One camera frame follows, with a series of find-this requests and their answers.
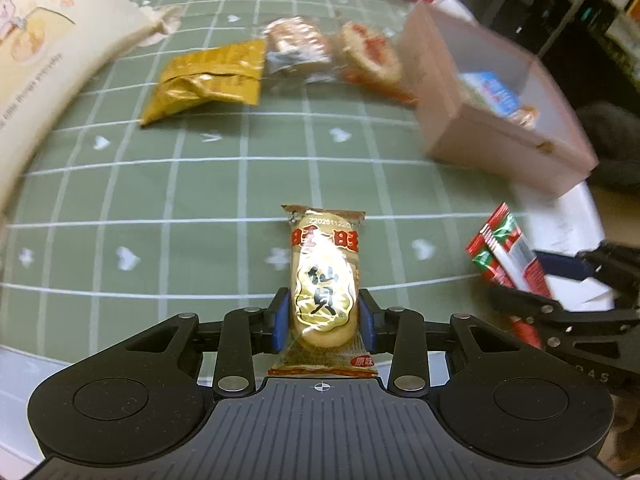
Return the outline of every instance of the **pink box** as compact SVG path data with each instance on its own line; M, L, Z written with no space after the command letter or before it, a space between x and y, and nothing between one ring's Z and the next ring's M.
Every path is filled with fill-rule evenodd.
M430 157L480 168L562 195L585 180L598 159L562 92L537 57L492 33L419 3L400 41L415 115ZM467 104L459 73L494 72L535 106L529 130Z

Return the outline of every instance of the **open box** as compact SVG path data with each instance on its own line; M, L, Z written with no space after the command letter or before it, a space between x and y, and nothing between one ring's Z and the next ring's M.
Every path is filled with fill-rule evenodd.
M400 41L416 117L427 154L480 168L562 195L585 180L598 160L574 112L542 63L520 47L473 23L419 3ZM494 72L535 106L536 129L501 119L465 102L459 73Z

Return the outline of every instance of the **metal screw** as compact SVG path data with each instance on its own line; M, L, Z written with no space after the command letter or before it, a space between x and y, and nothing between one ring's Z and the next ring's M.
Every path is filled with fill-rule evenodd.
M398 377L394 384L396 388L399 390L404 390L406 392L417 392L418 390L423 389L426 386L426 382L424 379L415 375L403 375Z
M226 392L241 392L249 385L244 377L228 375L218 381L218 387Z

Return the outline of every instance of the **yellow wrapper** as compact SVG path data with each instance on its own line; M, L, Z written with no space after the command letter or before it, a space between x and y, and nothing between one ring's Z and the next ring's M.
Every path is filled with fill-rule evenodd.
M140 124L209 101L257 105L264 52L264 41L255 40L175 57L162 71Z

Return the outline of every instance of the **table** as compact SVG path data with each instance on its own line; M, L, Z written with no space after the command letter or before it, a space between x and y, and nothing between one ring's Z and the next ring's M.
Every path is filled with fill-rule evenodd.
M362 285L382 307L434 321L457 311L492 318L464 247L498 203L525 225L535 220L528 231L539 248L573 251L601 237L583 187L558 202L436 164L410 110L354 86L265 92L255 108L218 103L145 130L136 124L173 56L251 39L257 25L294 14L329 27L340 12L392 34L406 1L133 1L184 5L180 30L87 83L8 210L0 451L40 460L25 404L69 362L179 312L219 320L266 306L289 279L282 203L366 210ZM203 381L213 365L208 356ZM258 373L267 367L258 362Z

